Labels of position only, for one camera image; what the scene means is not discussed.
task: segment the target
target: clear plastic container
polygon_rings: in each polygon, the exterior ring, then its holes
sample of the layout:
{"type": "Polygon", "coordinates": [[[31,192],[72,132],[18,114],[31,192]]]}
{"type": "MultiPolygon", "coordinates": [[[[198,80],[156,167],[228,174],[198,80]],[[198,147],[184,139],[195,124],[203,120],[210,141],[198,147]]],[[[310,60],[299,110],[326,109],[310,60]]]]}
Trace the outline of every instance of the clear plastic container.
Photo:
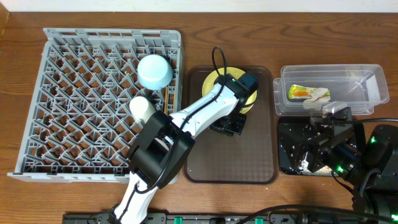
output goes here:
{"type": "Polygon", "coordinates": [[[288,99],[293,84],[328,88],[330,102],[346,102],[355,115],[372,114],[374,106],[389,101],[386,78],[380,65],[288,65],[282,68],[280,76],[274,80],[275,110],[280,116],[322,113],[321,110],[304,109],[303,99],[288,99]]]}

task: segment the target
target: wooden table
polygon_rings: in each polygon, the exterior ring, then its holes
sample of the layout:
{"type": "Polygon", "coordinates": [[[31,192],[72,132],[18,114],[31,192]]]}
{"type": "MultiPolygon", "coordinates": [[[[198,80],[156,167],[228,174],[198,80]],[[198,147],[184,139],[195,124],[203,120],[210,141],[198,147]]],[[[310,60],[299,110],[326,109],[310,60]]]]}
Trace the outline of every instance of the wooden table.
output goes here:
{"type": "MultiPolygon", "coordinates": [[[[377,63],[390,102],[370,117],[397,117],[398,14],[11,13],[0,42],[0,222],[60,223],[66,212],[98,212],[123,197],[126,185],[26,183],[6,176],[15,168],[37,71],[47,41],[43,27],[176,29],[185,47],[185,72],[211,65],[224,48],[229,65],[377,63]]],[[[369,136],[376,124],[366,124],[369,136]]],[[[170,213],[252,213],[306,203],[351,208],[351,195],[332,178],[280,174],[261,185],[193,184],[183,176],[158,191],[150,208],[170,213]]]]}

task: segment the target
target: white wall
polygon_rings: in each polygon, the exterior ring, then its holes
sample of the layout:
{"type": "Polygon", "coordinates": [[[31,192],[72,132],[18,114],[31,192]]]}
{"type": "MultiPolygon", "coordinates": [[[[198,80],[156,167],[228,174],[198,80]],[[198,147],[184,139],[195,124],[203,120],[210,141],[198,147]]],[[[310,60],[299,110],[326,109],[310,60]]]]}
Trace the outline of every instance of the white wall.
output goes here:
{"type": "Polygon", "coordinates": [[[0,0],[10,12],[398,12],[398,0],[0,0]]]}

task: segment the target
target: yellow bowl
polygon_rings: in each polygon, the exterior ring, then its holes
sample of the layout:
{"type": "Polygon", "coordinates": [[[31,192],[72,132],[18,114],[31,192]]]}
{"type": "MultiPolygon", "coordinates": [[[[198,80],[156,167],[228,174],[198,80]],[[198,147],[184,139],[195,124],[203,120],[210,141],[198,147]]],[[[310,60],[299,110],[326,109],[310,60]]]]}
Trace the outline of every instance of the yellow bowl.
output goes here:
{"type": "MultiPolygon", "coordinates": [[[[221,75],[224,75],[224,68],[219,68],[218,69],[219,73],[221,75]]],[[[234,68],[234,67],[227,67],[226,68],[226,73],[231,74],[234,78],[239,79],[243,74],[244,71],[238,68],[234,68]]],[[[206,77],[206,80],[203,82],[203,86],[201,87],[201,95],[205,96],[207,93],[209,93],[211,91],[211,89],[214,86],[214,82],[216,81],[216,79],[218,78],[218,74],[216,71],[213,71],[210,73],[210,75],[208,75],[206,77]]],[[[253,103],[257,98],[257,91],[255,91],[247,100],[246,105],[253,103]]],[[[253,107],[253,105],[247,107],[247,108],[242,108],[241,109],[241,113],[246,113],[248,112],[251,108],[253,107]]]]}

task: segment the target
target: gray tray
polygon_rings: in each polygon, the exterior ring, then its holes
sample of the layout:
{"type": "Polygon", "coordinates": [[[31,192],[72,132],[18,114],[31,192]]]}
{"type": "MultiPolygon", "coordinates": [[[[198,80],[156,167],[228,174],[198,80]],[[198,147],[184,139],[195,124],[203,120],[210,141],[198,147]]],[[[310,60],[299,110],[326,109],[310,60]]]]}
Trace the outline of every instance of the gray tray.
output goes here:
{"type": "MultiPolygon", "coordinates": [[[[184,175],[192,182],[270,184],[278,176],[272,75],[261,67],[240,69],[252,72],[259,79],[257,99],[246,113],[242,135],[227,137],[207,129],[195,138],[183,168],[184,175]]],[[[183,100],[185,106],[201,98],[202,84],[213,70],[213,67],[195,67],[189,71],[189,97],[183,100]]]]}
{"type": "Polygon", "coordinates": [[[148,98],[180,110],[183,45],[176,30],[51,29],[30,104],[16,169],[30,182],[128,182],[126,154],[141,127],[128,103],[148,98]],[[148,54],[165,57],[170,85],[150,91],[137,81],[148,54]]]}

